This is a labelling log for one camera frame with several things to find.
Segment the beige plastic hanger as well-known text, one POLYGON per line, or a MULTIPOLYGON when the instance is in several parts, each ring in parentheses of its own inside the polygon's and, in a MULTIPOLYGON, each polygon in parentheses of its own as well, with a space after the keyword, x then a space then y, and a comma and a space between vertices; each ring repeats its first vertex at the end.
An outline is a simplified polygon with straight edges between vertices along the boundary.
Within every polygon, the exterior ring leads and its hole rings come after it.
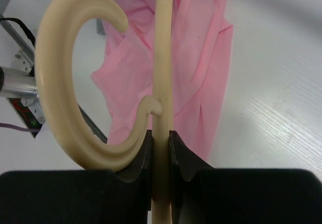
POLYGON ((171 23, 173 0, 156 0, 153 91, 139 103, 129 136, 118 145, 99 141, 84 121, 72 80, 72 54, 82 25, 93 18, 125 32, 128 19, 113 0, 53 0, 38 29, 35 76, 38 97, 63 150, 85 169, 120 171, 138 154, 152 123, 152 222, 171 223, 170 129, 173 127, 171 23))

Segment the pink t shirt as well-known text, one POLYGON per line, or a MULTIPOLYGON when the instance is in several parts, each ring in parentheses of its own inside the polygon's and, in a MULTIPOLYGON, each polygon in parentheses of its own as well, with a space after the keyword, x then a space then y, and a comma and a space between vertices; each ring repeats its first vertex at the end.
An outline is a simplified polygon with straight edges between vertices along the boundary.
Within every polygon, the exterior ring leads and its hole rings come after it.
MULTIPOLYGON (((155 0, 114 0, 129 28, 104 24, 102 66, 92 73, 112 123, 109 144, 128 136, 140 100, 152 94, 155 0)), ((227 0, 174 0, 172 70, 174 129, 196 155, 208 159, 229 75, 233 25, 224 17, 227 0)))

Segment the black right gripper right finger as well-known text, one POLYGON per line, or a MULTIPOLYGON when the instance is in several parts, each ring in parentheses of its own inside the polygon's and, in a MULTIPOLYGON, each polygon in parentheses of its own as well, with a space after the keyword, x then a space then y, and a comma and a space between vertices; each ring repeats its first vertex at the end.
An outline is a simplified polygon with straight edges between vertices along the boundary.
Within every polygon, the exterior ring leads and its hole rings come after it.
POLYGON ((173 223, 321 223, 321 182, 302 169, 214 168, 170 134, 173 223))

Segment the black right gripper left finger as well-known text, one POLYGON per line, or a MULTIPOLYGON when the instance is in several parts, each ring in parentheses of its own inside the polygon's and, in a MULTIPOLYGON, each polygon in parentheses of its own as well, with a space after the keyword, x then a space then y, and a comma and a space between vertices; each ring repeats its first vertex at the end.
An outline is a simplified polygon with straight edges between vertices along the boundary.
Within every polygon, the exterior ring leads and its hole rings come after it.
POLYGON ((151 132, 123 170, 11 171, 1 175, 1 223, 147 223, 151 132))

